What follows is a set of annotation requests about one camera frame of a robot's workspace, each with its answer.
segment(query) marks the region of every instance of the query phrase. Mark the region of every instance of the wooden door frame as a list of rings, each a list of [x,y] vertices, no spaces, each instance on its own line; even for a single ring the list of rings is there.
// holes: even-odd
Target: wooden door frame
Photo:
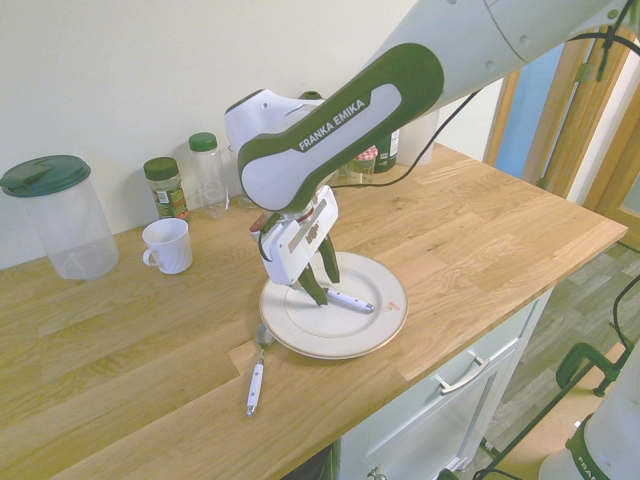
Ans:
[[[636,92],[625,111],[620,126],[616,131],[609,150],[600,165],[600,169],[596,174],[593,184],[589,189],[587,198],[582,205],[584,208],[595,211],[602,200],[604,191],[613,177],[613,173],[618,167],[619,160],[622,156],[627,143],[631,139],[631,135],[635,129],[636,124],[640,121],[640,85],[636,87]]]
[[[635,39],[633,32],[628,29],[621,29],[619,34],[630,40]],[[591,48],[587,63],[593,65],[592,78],[578,84],[544,173],[546,190],[562,198],[567,198],[569,195],[593,134],[629,55],[627,47],[614,44],[609,50],[602,81],[598,82],[596,77],[604,53],[603,43],[604,40],[596,40]]]
[[[562,49],[558,68],[522,172],[522,179],[526,182],[535,185],[544,175],[571,101],[578,67],[584,63],[590,47],[589,42],[567,42]]]
[[[513,107],[513,100],[516,96],[518,83],[520,82],[520,70],[516,70],[507,75],[502,81],[500,95],[498,96],[498,104],[496,105],[496,113],[493,116],[491,130],[489,131],[489,141],[484,153],[484,163],[496,166],[498,154],[504,138],[504,132],[507,129],[507,122]]]
[[[628,29],[621,30],[621,33],[629,39],[635,39]],[[602,40],[598,40],[565,44],[522,175],[523,180],[532,184],[546,187],[545,184],[549,183],[549,191],[564,198],[569,194],[629,53],[627,48],[614,44],[603,81],[583,82],[573,95],[578,67],[585,63],[585,57],[591,50],[586,63],[592,64],[597,71],[602,58],[602,43]],[[498,159],[519,78],[520,70],[505,77],[502,84],[484,155],[484,162],[488,165],[495,166]]]

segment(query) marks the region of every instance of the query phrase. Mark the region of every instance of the glass jar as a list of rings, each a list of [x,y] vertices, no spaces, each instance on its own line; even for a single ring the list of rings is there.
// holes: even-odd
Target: glass jar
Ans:
[[[347,183],[368,185],[372,183],[378,149],[370,147],[347,163]]]
[[[158,157],[146,162],[143,168],[159,217],[190,221],[178,163],[171,157]]]

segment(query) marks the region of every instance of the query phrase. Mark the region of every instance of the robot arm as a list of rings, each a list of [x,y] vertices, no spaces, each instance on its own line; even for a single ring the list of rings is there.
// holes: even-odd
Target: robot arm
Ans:
[[[304,279],[318,304],[326,303],[307,268],[320,249],[327,271],[336,272],[331,281],[339,281],[328,238],[338,208],[331,190],[319,188],[323,181],[421,115],[580,32],[614,23],[628,1],[419,0],[365,68],[326,101],[262,90],[230,107],[225,123],[242,187],[279,219],[261,235],[271,280]],[[629,13],[639,32],[640,0]]]

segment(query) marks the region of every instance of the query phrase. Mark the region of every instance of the knife handle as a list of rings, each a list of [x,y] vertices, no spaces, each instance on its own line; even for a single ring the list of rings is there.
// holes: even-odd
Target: knife handle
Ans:
[[[332,298],[340,303],[344,303],[345,305],[349,305],[350,307],[360,310],[361,312],[373,313],[375,311],[375,307],[370,303],[365,302],[364,300],[360,300],[356,297],[338,292],[337,290],[333,290],[331,288],[325,288],[324,291],[327,294],[327,297]]]

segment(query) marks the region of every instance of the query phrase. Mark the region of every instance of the white mug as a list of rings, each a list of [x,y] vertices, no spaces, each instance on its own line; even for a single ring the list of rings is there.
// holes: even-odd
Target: white mug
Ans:
[[[142,239],[149,247],[142,255],[142,261],[150,267],[158,267],[162,273],[184,272],[193,261],[189,225],[184,220],[163,218],[153,222],[142,232]]]

